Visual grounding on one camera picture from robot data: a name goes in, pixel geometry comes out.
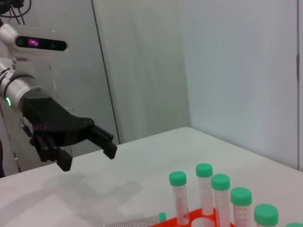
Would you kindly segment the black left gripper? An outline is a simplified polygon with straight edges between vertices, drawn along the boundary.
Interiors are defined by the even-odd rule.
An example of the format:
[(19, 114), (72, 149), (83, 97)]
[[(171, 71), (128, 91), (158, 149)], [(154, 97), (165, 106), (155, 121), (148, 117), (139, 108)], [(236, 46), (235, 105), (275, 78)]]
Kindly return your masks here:
[(50, 97), (26, 98), (22, 114), (32, 124), (30, 143), (42, 162), (56, 161), (63, 171), (70, 171), (72, 156), (60, 147), (86, 139), (99, 146), (109, 159), (115, 158), (117, 146), (112, 134), (96, 126), (90, 118), (69, 113)]

